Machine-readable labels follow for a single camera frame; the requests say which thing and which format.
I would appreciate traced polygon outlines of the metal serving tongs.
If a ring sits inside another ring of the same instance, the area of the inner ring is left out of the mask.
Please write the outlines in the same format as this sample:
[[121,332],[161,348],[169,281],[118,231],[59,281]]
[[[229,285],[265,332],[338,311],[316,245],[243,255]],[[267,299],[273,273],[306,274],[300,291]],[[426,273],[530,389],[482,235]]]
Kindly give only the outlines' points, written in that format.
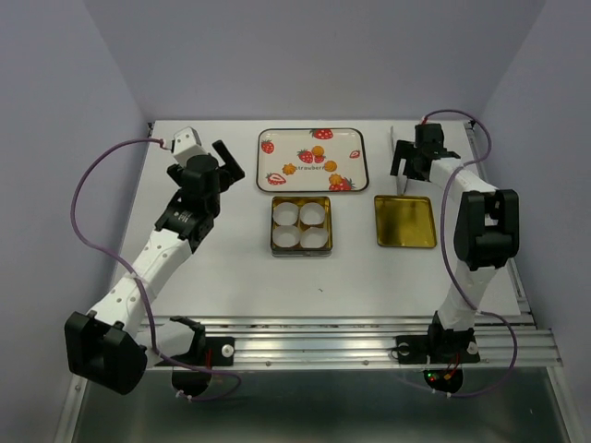
[[390,175],[395,178],[396,192],[399,196],[406,193],[407,176],[404,173],[404,167],[407,158],[407,151],[409,143],[406,140],[400,139],[392,126],[390,128],[391,150],[392,150],[392,166]]

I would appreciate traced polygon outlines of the flower cookie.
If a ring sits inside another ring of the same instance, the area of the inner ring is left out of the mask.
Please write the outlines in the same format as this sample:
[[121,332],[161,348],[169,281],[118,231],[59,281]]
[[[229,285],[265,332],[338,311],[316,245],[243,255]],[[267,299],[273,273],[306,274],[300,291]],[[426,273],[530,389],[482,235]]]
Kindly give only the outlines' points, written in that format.
[[292,175],[296,172],[296,167],[292,163],[288,163],[283,167],[283,172],[286,175]]

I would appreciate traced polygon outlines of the swirl cookie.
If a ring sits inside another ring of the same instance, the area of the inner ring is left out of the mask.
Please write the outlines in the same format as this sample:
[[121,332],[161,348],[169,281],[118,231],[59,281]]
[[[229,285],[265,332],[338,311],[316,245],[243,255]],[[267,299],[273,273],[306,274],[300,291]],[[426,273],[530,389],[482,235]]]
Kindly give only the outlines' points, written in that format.
[[314,156],[321,157],[324,155],[324,148],[322,146],[315,146],[312,149],[312,153]]

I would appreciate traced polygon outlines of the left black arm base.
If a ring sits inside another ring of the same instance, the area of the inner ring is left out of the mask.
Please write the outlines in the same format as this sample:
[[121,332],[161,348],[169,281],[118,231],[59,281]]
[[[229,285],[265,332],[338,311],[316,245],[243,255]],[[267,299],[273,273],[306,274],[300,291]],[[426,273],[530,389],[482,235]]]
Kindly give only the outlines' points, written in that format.
[[209,337],[201,323],[174,316],[155,329],[155,344],[149,365],[180,370],[171,375],[179,399],[219,401],[230,397],[242,384],[241,376],[229,370],[235,362],[233,337]]

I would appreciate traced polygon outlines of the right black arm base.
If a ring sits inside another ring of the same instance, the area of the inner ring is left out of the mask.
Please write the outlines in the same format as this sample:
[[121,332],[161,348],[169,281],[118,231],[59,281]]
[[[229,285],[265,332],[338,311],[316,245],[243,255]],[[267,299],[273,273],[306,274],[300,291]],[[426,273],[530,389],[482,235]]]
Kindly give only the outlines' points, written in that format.
[[464,383],[461,364],[480,362],[475,330],[453,329],[443,325],[435,313],[422,335],[397,335],[391,348],[400,365],[422,365],[428,387],[445,394],[458,394]]

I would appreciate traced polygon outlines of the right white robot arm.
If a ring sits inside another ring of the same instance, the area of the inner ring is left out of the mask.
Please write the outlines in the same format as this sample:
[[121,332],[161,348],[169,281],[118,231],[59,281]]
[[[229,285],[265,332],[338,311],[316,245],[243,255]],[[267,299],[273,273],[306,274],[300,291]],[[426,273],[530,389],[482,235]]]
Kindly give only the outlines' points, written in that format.
[[441,125],[422,122],[412,141],[394,146],[391,174],[438,186],[444,202],[458,204],[453,231],[457,263],[444,262],[451,287],[424,335],[396,337],[402,365],[476,363],[476,316],[488,285],[519,249],[519,197],[471,172],[444,146]]

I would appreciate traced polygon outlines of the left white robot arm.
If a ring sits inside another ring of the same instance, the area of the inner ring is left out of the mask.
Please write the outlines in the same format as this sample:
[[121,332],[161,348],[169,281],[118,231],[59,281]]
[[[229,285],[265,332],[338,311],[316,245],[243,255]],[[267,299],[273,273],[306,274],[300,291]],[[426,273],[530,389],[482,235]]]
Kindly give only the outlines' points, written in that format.
[[173,154],[166,172],[177,189],[134,262],[94,244],[79,229],[77,205],[70,222],[87,247],[114,259],[125,272],[88,312],[73,312],[65,324],[66,357],[71,373],[122,395],[131,392],[147,369],[166,363],[194,371],[210,383],[222,371],[212,367],[217,357],[227,364],[232,355],[207,343],[205,327],[188,317],[173,316],[157,325],[151,309],[165,284],[197,251],[220,213],[220,195],[245,172],[221,140],[207,152],[190,128],[171,143],[155,139]]

